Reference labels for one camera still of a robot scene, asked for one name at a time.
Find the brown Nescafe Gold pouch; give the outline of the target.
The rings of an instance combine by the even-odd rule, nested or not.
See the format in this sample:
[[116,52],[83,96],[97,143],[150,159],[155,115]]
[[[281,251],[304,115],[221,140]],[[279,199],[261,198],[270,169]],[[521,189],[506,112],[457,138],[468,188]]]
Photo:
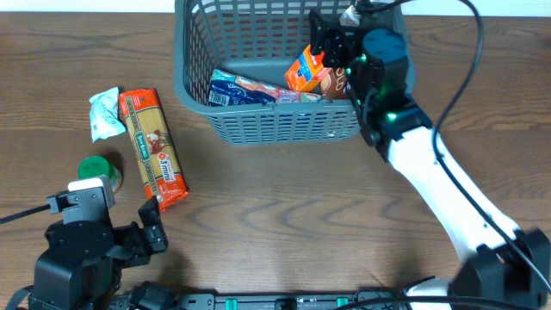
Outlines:
[[[339,17],[341,26],[358,27],[361,17],[356,13],[354,5],[349,6],[347,10]],[[321,81],[320,89],[323,95],[328,100],[344,100],[348,99],[347,80],[344,68],[332,69]]]

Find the orange medicine box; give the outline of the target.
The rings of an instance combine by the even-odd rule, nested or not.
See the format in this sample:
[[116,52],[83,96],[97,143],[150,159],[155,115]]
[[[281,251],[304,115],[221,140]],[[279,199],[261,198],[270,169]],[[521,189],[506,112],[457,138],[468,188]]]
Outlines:
[[299,92],[313,91],[332,71],[323,65],[324,56],[323,52],[312,55],[308,45],[284,75],[288,88]]

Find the orange spaghetti packet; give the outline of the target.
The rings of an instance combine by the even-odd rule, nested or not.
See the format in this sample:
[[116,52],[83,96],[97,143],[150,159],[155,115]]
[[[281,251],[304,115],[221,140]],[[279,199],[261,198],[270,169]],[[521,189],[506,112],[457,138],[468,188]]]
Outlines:
[[166,210],[188,195],[164,111],[154,89],[119,94],[119,106],[136,154],[147,197]]

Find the green lid spice jar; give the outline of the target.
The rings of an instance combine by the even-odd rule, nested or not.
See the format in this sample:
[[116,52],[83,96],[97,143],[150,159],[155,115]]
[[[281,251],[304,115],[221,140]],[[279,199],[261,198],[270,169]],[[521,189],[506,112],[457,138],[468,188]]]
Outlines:
[[77,168],[77,175],[80,179],[105,175],[109,178],[114,193],[119,190],[123,181],[121,172],[107,159],[97,155],[84,159]]

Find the grey plastic basket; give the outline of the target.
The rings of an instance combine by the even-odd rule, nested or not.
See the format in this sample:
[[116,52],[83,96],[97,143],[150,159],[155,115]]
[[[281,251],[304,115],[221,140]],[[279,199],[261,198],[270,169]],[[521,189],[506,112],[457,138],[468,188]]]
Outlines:
[[290,90],[285,73],[310,45],[311,9],[338,18],[360,1],[178,1],[174,85],[181,103],[235,145],[339,140],[361,134],[350,98],[318,103],[207,104],[214,69]]

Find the white green sachet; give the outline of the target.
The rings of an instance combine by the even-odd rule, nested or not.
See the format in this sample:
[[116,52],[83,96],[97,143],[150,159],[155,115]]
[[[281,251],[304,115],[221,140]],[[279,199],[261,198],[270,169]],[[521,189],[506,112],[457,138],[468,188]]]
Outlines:
[[119,88],[93,95],[90,99],[90,131],[92,142],[106,140],[126,132],[119,120]]

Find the blue Kleenex tissue pack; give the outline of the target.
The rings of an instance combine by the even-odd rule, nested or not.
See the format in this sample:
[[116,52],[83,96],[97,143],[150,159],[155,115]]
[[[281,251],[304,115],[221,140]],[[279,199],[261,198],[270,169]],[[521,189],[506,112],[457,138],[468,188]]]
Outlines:
[[215,107],[228,107],[249,104],[281,105],[296,103],[318,103],[322,96],[313,93],[285,90],[239,75],[214,69],[207,104]]

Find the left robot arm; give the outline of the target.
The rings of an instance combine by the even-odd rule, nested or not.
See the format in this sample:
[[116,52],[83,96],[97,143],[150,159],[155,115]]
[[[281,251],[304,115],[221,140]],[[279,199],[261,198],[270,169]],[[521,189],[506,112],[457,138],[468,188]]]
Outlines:
[[45,232],[48,248],[34,266],[31,309],[104,307],[123,269],[146,265],[168,248],[155,196],[138,210],[141,225],[119,227],[112,224],[102,187],[61,192],[47,201],[63,219]]

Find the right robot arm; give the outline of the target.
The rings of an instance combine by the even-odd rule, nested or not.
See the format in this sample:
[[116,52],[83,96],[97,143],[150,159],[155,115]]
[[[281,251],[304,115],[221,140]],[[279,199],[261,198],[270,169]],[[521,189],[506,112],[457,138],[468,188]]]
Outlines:
[[392,297],[351,303],[369,309],[539,309],[550,294],[550,242],[502,213],[458,165],[432,121],[412,97],[413,68],[398,3],[360,1],[354,26],[314,10],[311,52],[344,71],[366,143],[421,195],[448,234],[461,268]]

